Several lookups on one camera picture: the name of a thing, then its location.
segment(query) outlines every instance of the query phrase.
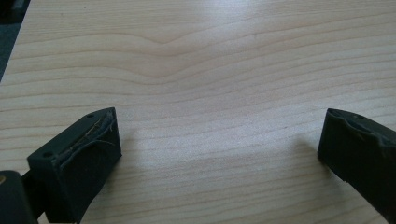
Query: black clamp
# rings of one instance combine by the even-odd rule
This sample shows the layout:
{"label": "black clamp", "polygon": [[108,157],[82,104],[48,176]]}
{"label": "black clamp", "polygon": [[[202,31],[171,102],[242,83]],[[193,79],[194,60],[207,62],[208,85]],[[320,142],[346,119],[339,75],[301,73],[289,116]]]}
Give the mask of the black clamp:
{"label": "black clamp", "polygon": [[396,132],[361,115],[328,109],[318,157],[396,223]]}
{"label": "black clamp", "polygon": [[30,171],[0,172],[1,223],[77,222],[121,157],[114,107],[95,111],[28,158]]}

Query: black plastic object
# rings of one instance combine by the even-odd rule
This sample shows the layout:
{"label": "black plastic object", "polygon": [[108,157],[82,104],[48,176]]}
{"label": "black plastic object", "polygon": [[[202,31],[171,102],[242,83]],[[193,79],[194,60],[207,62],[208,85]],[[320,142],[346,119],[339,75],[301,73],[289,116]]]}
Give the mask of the black plastic object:
{"label": "black plastic object", "polygon": [[0,223],[37,223],[15,171],[0,171]]}
{"label": "black plastic object", "polygon": [[318,157],[396,223],[396,132],[361,115],[328,109]]}
{"label": "black plastic object", "polygon": [[30,204],[16,214],[45,212],[49,222],[80,222],[120,157],[115,108],[84,116],[28,157],[22,182]]}

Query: table surface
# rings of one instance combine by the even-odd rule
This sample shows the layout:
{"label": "table surface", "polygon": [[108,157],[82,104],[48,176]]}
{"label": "table surface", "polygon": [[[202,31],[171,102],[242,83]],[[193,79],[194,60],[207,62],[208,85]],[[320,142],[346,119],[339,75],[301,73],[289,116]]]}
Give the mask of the table surface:
{"label": "table surface", "polygon": [[395,88],[393,0],[33,0],[0,170],[115,106],[123,157],[83,223],[386,223],[317,148],[328,107],[395,130]]}

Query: small hole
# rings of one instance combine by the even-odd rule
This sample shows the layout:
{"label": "small hole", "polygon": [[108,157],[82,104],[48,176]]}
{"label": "small hole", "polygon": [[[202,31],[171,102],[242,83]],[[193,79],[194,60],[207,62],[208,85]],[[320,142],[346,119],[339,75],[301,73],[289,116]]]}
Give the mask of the small hole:
{"label": "small hole", "polygon": [[0,175],[0,185],[3,184],[6,181],[6,177],[3,175]]}
{"label": "small hole", "polygon": [[355,118],[355,119],[364,119],[364,116],[354,115],[353,118]]}
{"label": "small hole", "polygon": [[43,154],[43,157],[44,157],[44,158],[48,158],[48,157],[51,157],[51,156],[53,156],[52,152],[45,152],[45,153]]}

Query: wood grain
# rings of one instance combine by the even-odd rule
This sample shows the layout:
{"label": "wood grain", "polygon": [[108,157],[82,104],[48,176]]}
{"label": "wood grain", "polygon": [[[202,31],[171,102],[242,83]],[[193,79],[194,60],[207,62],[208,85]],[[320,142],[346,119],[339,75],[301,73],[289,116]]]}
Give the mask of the wood grain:
{"label": "wood grain", "polygon": [[385,223],[316,150],[328,107],[395,130],[395,72],[392,0],[33,0],[0,169],[115,106],[123,157],[83,223]]}

